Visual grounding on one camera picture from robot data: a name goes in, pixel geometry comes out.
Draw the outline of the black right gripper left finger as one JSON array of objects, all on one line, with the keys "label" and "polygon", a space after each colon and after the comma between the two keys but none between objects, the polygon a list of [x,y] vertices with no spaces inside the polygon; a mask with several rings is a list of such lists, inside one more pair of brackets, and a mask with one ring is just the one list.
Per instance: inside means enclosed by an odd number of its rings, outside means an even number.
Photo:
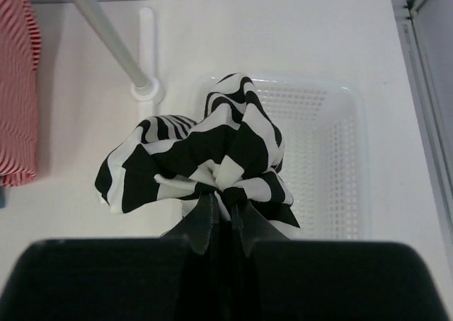
[{"label": "black right gripper left finger", "polygon": [[216,227],[205,194],[160,238],[37,241],[13,268],[1,319],[215,320]]}]

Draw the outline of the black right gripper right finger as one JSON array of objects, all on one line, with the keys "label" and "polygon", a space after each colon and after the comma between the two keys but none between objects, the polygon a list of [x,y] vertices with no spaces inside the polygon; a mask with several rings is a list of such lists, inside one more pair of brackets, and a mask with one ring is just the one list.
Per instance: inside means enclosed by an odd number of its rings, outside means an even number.
[{"label": "black right gripper right finger", "polygon": [[447,320],[427,265],[401,243],[290,240],[231,210],[233,320]]}]

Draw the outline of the black white striped tank top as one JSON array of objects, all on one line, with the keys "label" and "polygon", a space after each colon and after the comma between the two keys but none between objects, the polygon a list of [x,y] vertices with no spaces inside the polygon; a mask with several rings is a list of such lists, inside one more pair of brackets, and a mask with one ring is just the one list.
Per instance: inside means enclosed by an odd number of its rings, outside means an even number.
[{"label": "black white striped tank top", "polygon": [[212,193],[224,216],[250,202],[286,234],[299,229],[293,197],[280,177],[285,144],[245,74],[221,78],[207,94],[204,117],[142,120],[102,162],[94,185],[116,214],[178,199],[188,215]]}]

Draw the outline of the red white striped tank top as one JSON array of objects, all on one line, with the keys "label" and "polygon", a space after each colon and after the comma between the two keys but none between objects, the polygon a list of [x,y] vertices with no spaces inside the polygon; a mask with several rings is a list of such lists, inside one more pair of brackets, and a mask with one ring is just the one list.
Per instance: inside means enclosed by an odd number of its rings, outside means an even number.
[{"label": "red white striped tank top", "polygon": [[32,182],[38,172],[36,76],[41,34],[29,0],[1,0],[1,186]]}]

